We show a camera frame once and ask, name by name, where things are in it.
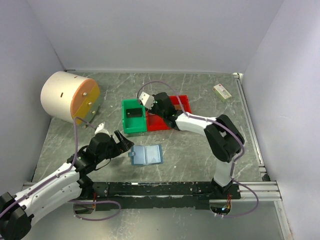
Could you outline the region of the green plastic bin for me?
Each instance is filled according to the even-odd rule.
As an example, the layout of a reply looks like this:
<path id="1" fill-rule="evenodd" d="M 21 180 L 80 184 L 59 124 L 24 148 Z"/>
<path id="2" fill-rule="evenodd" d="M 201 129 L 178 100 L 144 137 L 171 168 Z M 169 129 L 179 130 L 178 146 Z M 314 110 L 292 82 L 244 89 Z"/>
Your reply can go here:
<path id="1" fill-rule="evenodd" d="M 126 117 L 126 109 L 142 108 L 142 117 Z M 122 125 L 125 134 L 143 133 L 147 131 L 146 109 L 140 105 L 136 98 L 124 99 L 122 101 Z"/>

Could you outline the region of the blue card holder wallet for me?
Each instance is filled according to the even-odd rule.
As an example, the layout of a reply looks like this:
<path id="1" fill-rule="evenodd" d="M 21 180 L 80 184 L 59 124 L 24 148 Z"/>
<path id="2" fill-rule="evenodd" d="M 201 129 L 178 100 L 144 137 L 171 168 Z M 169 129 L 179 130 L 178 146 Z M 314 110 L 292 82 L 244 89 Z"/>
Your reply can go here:
<path id="1" fill-rule="evenodd" d="M 163 151 L 160 144 L 134 145 L 128 152 L 133 166 L 149 166 L 163 164 Z"/>

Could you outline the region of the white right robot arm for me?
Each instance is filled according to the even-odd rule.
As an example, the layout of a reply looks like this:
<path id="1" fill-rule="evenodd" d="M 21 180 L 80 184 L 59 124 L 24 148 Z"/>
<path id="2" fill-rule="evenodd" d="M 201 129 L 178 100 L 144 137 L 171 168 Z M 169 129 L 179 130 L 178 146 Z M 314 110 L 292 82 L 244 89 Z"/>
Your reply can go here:
<path id="1" fill-rule="evenodd" d="M 212 193 L 223 199 L 233 183 L 235 161 L 244 154 L 245 140 L 227 115 L 203 117 L 181 109 L 175 109 L 165 92 L 148 95 L 142 93 L 139 100 L 148 111 L 162 118 L 164 123 L 177 131 L 188 131 L 206 137 L 213 155 L 217 158 L 212 179 Z"/>

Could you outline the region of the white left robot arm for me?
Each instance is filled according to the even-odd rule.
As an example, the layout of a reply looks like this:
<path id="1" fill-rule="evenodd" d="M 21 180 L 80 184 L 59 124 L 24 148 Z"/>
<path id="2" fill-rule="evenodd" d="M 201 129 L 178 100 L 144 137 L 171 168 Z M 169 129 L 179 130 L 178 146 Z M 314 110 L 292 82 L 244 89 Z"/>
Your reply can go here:
<path id="1" fill-rule="evenodd" d="M 76 199 L 88 200 L 94 194 L 88 174 L 98 164 L 130 150 L 134 143 L 118 130 L 115 136 L 103 130 L 96 133 L 88 145 L 77 148 L 67 162 L 38 183 L 14 195 L 0 197 L 0 238 L 21 240 L 33 224 L 59 206 Z"/>

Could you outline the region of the red plastic bin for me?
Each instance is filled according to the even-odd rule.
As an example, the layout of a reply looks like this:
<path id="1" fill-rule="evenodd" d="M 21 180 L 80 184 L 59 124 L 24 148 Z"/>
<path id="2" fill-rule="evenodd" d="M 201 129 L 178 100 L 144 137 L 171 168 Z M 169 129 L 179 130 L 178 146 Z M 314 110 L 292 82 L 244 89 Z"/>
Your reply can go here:
<path id="1" fill-rule="evenodd" d="M 179 95 L 178 97 L 180 99 L 180 102 L 181 102 L 184 110 L 191 114 L 192 111 L 191 111 L 191 107 L 190 107 L 188 96 L 187 95 Z M 173 104 L 173 106 L 174 106 L 174 108 L 176 110 L 182 110 L 182 108 L 180 106 L 180 103 L 178 101 L 178 98 L 176 96 L 171 95 L 169 98 L 170 98 L 170 101 L 171 101 L 171 103 Z"/>
<path id="2" fill-rule="evenodd" d="M 148 132 L 165 131 L 171 128 L 166 125 L 164 120 L 149 111 L 146 111 L 146 127 Z"/>

